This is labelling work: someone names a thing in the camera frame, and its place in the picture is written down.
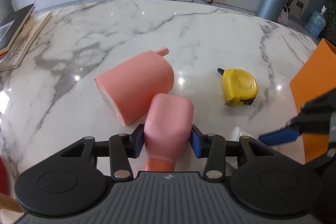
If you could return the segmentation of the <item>pink bottle orange cap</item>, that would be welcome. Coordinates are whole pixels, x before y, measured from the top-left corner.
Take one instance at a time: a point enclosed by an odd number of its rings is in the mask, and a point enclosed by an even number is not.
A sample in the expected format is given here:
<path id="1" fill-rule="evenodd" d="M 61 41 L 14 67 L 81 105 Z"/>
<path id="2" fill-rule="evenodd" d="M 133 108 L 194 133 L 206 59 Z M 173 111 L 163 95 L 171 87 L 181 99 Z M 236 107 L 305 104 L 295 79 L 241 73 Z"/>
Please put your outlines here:
<path id="1" fill-rule="evenodd" d="M 186 97 L 157 94 L 153 97 L 144 127 L 146 171 L 172 172 L 187 145 L 194 104 Z"/>

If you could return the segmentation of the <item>pink cup with spout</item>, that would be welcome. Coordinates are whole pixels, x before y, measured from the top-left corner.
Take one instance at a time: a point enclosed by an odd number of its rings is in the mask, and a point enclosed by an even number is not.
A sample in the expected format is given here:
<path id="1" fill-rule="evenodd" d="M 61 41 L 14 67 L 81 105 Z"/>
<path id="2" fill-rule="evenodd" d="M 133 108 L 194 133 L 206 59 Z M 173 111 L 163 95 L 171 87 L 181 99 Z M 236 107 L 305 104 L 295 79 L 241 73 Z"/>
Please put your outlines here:
<path id="1" fill-rule="evenodd" d="M 156 94 L 173 88 L 174 71 L 164 58 L 168 53 L 168 48 L 143 52 L 96 76 L 104 102 L 124 127 L 147 112 Z"/>

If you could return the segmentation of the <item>yellow tape measure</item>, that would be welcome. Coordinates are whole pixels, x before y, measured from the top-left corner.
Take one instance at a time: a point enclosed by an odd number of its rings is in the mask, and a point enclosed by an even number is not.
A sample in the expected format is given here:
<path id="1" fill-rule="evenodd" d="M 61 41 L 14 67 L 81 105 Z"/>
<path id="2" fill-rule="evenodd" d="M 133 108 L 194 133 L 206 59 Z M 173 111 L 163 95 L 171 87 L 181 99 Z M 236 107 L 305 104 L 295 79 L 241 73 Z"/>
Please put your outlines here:
<path id="1" fill-rule="evenodd" d="M 242 69 L 217 69 L 222 77 L 225 105 L 251 106 L 259 91 L 256 79 Z"/>

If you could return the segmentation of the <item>orange cardboard box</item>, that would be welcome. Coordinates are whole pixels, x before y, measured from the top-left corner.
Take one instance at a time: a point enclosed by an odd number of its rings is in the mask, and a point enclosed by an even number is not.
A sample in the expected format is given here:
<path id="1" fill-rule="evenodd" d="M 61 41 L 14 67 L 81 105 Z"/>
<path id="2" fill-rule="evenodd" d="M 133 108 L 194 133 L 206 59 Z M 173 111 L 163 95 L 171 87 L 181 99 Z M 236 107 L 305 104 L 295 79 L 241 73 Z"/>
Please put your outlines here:
<path id="1" fill-rule="evenodd" d="M 322 39 L 303 67 L 290 82 L 297 111 L 301 106 L 336 86 L 335 46 Z M 310 162 L 327 152 L 328 137 L 303 134 L 305 161 Z"/>

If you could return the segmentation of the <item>water jug with pump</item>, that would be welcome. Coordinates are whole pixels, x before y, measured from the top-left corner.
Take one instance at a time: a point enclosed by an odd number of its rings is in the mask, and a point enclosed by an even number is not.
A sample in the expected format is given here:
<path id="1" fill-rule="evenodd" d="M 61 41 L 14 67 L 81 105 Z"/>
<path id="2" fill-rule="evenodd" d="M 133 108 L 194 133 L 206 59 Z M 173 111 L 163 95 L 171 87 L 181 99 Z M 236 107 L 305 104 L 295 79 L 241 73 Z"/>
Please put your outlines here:
<path id="1" fill-rule="evenodd" d="M 318 38 L 321 31 L 326 26 L 325 12 L 326 6 L 323 6 L 320 12 L 314 11 L 305 25 L 305 30 L 313 37 Z"/>

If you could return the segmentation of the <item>woven checkered basket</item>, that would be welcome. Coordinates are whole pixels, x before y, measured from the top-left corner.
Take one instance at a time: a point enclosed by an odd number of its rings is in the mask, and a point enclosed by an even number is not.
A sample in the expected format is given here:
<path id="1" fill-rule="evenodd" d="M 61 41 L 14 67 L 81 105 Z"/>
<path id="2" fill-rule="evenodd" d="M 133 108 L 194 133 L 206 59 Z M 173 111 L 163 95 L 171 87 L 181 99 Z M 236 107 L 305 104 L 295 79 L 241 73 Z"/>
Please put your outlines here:
<path id="1" fill-rule="evenodd" d="M 289 10 L 287 6 L 285 5 L 284 8 L 282 9 L 277 22 L 283 26 L 288 25 L 288 19 L 289 19 Z"/>

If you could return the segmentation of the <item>grey metal trash bin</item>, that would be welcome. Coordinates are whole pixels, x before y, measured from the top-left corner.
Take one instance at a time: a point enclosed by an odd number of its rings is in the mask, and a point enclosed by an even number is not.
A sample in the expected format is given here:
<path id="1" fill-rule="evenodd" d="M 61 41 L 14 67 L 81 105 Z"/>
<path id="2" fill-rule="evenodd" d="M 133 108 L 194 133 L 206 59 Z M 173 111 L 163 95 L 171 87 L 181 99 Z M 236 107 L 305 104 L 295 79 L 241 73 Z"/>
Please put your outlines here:
<path id="1" fill-rule="evenodd" d="M 257 16 L 277 22 L 287 0 L 262 0 L 257 11 Z"/>

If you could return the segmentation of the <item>large beige book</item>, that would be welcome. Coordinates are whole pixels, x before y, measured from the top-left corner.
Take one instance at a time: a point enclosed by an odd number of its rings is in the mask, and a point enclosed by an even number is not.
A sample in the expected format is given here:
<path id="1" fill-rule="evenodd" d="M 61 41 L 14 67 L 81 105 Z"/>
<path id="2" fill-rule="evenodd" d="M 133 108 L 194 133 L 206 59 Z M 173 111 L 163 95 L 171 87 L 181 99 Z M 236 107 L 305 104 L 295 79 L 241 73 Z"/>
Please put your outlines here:
<path id="1" fill-rule="evenodd" d="M 10 49 L 1 57 L 1 72 L 17 68 L 21 65 L 30 46 L 51 18 L 52 14 L 49 11 L 44 14 L 33 13 L 27 19 L 27 22 L 20 30 Z"/>

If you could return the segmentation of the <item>black hardcover book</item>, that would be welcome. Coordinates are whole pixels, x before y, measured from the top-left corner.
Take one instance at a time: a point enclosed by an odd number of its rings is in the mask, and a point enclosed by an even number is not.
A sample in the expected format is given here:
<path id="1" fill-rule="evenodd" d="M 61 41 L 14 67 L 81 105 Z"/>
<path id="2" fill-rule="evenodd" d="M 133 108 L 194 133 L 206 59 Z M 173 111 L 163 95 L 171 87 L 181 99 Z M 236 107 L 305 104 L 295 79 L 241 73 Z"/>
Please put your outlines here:
<path id="1" fill-rule="evenodd" d="M 10 49 L 34 8 L 35 5 L 30 4 L 9 14 L 3 21 L 1 21 L 0 55 L 3 55 Z"/>

